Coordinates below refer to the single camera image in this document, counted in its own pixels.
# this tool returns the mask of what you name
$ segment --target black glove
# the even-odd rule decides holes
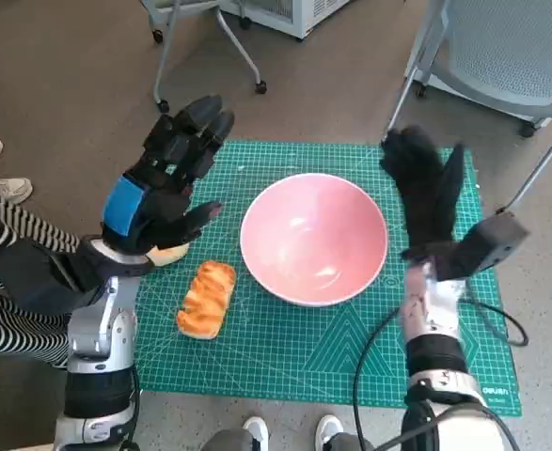
[[[380,165],[394,178],[402,198],[409,253],[421,254],[433,243],[451,244],[464,180],[464,146],[456,145],[443,165],[429,137],[419,127],[408,127],[388,132],[382,147]]]

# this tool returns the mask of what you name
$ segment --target wire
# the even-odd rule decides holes
[[[435,428],[439,423],[442,423],[445,420],[449,420],[452,416],[457,416],[457,414],[461,411],[477,411],[477,412],[484,413],[487,417],[489,417],[490,419],[492,419],[497,423],[497,425],[499,426],[503,434],[508,439],[508,442],[510,442],[510,446],[512,447],[512,450],[520,451],[520,446],[518,446],[518,443],[513,437],[512,432],[510,431],[508,426],[503,422],[503,420],[491,409],[489,409],[486,406],[483,406],[478,402],[463,402],[461,404],[455,404],[454,406],[451,406],[448,409],[446,409],[440,415],[433,418],[428,423],[418,426],[417,428],[408,430],[407,432],[404,432],[400,436],[395,437],[394,439],[391,439],[388,442],[383,443],[380,446],[376,447],[373,451],[386,451],[387,449],[390,449],[393,446],[397,446],[398,444],[407,442],[408,440],[413,439],[414,437],[417,437],[419,434],[423,434],[424,432],[428,432],[429,430]]]
[[[371,345],[373,345],[373,343],[376,341],[376,338],[382,332],[385,326],[389,324],[397,316],[398,313],[399,307],[391,311],[388,316],[380,324],[378,324],[376,329],[371,333],[368,343],[361,352],[361,357],[359,357],[359,363],[357,364],[357,370],[355,371],[355,380],[353,381],[353,414],[355,416],[355,428],[357,429],[357,437],[359,438],[359,446],[361,446],[361,451],[366,451],[366,440],[363,437],[363,429],[361,428],[361,420],[359,419],[359,379],[361,378],[361,370],[363,369],[363,364],[366,363]]]
[[[134,441],[135,427],[140,416],[140,377],[135,364],[132,366],[132,375],[134,376],[134,417],[132,418],[132,430],[129,432],[130,442]]]
[[[524,348],[525,346],[528,345],[530,340],[528,338],[527,331],[522,326],[522,324],[518,322],[516,318],[514,318],[509,313],[506,313],[504,310],[500,308],[489,305],[487,303],[481,303],[477,301],[474,290],[472,289],[472,286],[470,285],[469,282],[467,283],[467,293],[469,294],[469,298],[462,299],[460,302],[474,305],[477,312],[479,313],[482,320],[484,321],[484,324],[490,330],[491,334],[493,334],[495,338],[498,338],[499,340],[501,340],[502,342],[504,342],[509,346],[514,346],[518,348]],[[522,335],[522,340],[521,341],[511,340],[505,334],[500,332],[484,313],[485,309],[498,313],[499,315],[507,319],[509,322],[511,322]],[[361,451],[366,451],[367,449],[365,437],[363,436],[363,429],[361,427],[361,419],[359,418],[359,380],[361,378],[361,371],[363,370],[363,365],[365,364],[368,358],[368,354],[370,353],[371,346],[375,343],[376,339],[378,338],[378,335],[382,332],[382,330],[386,327],[386,325],[389,324],[398,314],[399,314],[399,307],[392,310],[386,316],[386,318],[383,319],[380,322],[380,324],[378,324],[378,326],[376,326],[376,329],[371,333],[368,343],[366,343],[365,348],[361,352],[361,356],[359,357],[359,362],[357,364],[357,369],[355,371],[355,379],[353,381],[353,414],[355,417],[355,428],[357,430],[357,438],[359,440],[359,446],[361,448]],[[385,451],[387,449],[392,448],[393,446],[396,446],[414,437],[417,437],[419,434],[423,434],[424,432],[427,432],[435,428],[439,423],[445,420],[448,420],[449,418],[456,415],[460,411],[478,411],[478,412],[484,413],[487,417],[489,417],[490,419],[492,419],[497,423],[497,425],[499,426],[503,434],[507,437],[508,442],[510,442],[510,445],[512,446],[512,450],[520,451],[520,447],[518,446],[518,443],[513,437],[512,432],[509,430],[509,428],[506,426],[503,420],[496,413],[491,411],[488,407],[483,406],[479,403],[461,403],[461,404],[456,404],[454,406],[451,406],[448,409],[446,409],[443,413],[436,416],[435,419],[433,419],[432,421],[422,426],[419,426],[417,428],[414,428],[412,430],[409,430],[407,432],[404,432],[398,437],[395,437],[394,439],[391,439],[388,442],[379,445],[374,449],[374,451]]]
[[[134,379],[134,416],[132,417],[132,429],[129,431],[127,440],[123,441],[119,451],[139,451],[140,447],[134,442],[135,427],[140,416],[140,378],[137,374],[135,364],[132,366],[132,376]]]
[[[493,305],[489,305],[488,303],[479,302],[476,299],[476,294],[474,292],[474,288],[472,287],[472,285],[469,282],[466,285],[467,285],[466,293],[469,295],[469,298],[468,299],[463,298],[462,300],[460,300],[460,303],[469,303],[471,305],[474,305],[477,313],[482,318],[484,325],[489,329],[489,331],[491,332],[491,334],[493,334],[495,338],[501,340],[503,343],[507,345],[514,346],[516,348],[524,348],[528,346],[528,343],[530,342],[530,338],[528,338],[528,334],[524,326],[520,324],[520,322],[518,322],[516,318],[514,318],[512,315],[510,315],[509,313],[507,313],[506,311],[500,308],[497,308]],[[507,321],[509,321],[511,324],[513,324],[515,328],[518,329],[518,331],[522,335],[522,340],[520,341],[512,340],[508,338],[508,336],[506,336],[504,333],[500,332],[499,329],[495,327],[495,324],[491,322],[489,317],[486,316],[486,313],[484,313],[484,309],[491,310],[492,312],[498,313],[499,315],[504,317]]]

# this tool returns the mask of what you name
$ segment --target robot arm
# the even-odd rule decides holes
[[[455,205],[464,179],[463,147],[456,146],[443,165],[426,135],[405,129],[391,131],[383,148],[381,165],[397,183],[410,242],[402,255],[409,266],[399,309],[409,378],[402,436],[377,451],[400,443],[403,451],[500,451],[500,429],[516,450],[468,371],[458,303],[466,279],[508,257],[528,232],[504,212],[454,241]],[[355,421],[359,431],[357,410]]]
[[[74,255],[53,256],[53,273],[83,305],[69,323],[65,408],[54,450],[138,449],[134,302],[140,277],[153,269],[146,253],[194,240],[218,214],[218,202],[186,210],[194,181],[208,173],[233,121],[218,96],[194,101],[175,117],[162,115],[142,157],[109,196],[102,235],[83,238]]]

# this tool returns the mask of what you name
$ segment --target bread roll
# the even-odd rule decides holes
[[[180,332],[200,340],[215,338],[235,284],[236,271],[230,265],[213,260],[202,263],[177,315]]]
[[[148,251],[146,256],[152,260],[154,266],[165,266],[181,260],[188,253],[190,243],[182,244],[177,247],[169,247],[168,249],[159,250],[158,247],[153,247]]]

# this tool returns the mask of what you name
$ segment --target black and white stripes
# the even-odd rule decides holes
[[[25,237],[53,251],[74,252],[79,244],[74,235],[0,196],[0,247]],[[68,315],[48,317],[25,312],[0,294],[0,354],[27,355],[51,365],[64,366],[68,351],[68,322]]]

